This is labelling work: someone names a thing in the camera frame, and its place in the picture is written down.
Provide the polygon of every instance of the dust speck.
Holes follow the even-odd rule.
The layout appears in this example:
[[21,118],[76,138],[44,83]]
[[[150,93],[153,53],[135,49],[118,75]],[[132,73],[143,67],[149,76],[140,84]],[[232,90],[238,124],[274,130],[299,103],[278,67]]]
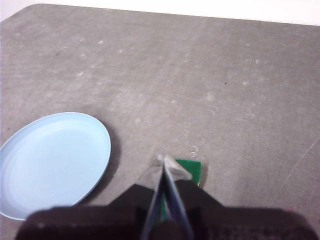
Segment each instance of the dust speck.
[[252,112],[247,112],[245,115],[244,115],[247,119],[254,119],[256,117],[256,115]]
[[137,117],[137,118],[134,120],[134,123],[136,123],[136,124],[141,123],[141,119],[140,119],[139,117]]
[[191,153],[192,157],[195,159],[197,156],[197,152],[199,150],[198,150],[197,146],[192,146],[192,148],[193,148],[193,151],[191,151],[190,153]]
[[48,98],[51,98],[54,94],[53,94],[53,92],[47,92],[46,94],[45,94]]
[[190,127],[191,127],[191,122],[186,121],[186,122],[184,123],[184,127],[185,127],[186,129],[190,128]]
[[215,94],[213,92],[208,92],[206,94],[206,97],[205,99],[208,101],[208,102],[212,102],[214,101],[216,98],[215,98]]
[[187,129],[183,130],[183,135],[188,138],[189,131]]

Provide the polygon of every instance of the gray carpet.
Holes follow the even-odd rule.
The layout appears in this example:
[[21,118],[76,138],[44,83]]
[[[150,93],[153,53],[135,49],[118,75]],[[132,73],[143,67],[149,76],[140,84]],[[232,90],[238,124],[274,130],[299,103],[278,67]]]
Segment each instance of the gray carpet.
[[[108,204],[168,153],[201,161],[221,203],[297,211],[320,234],[319,26],[46,4],[4,20],[1,144],[73,111],[112,143],[82,204]],[[1,216],[1,239],[20,225]]]

